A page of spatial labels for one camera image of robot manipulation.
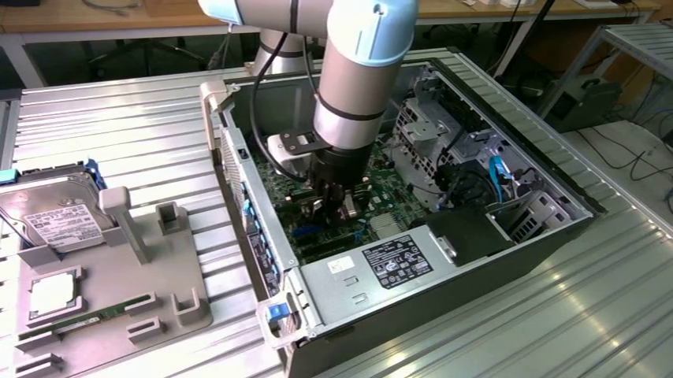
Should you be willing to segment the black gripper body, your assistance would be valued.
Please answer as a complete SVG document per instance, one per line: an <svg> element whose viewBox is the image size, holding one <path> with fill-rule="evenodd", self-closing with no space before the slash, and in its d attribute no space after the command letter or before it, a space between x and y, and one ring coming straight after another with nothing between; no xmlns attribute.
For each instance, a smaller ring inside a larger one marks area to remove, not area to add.
<svg viewBox="0 0 673 378"><path fill-rule="evenodd" d="M322 190L326 187L352 189L362 183L372 150L372 144L356 150L337 147L317 150L310 158L312 187L316 190Z"/></svg>

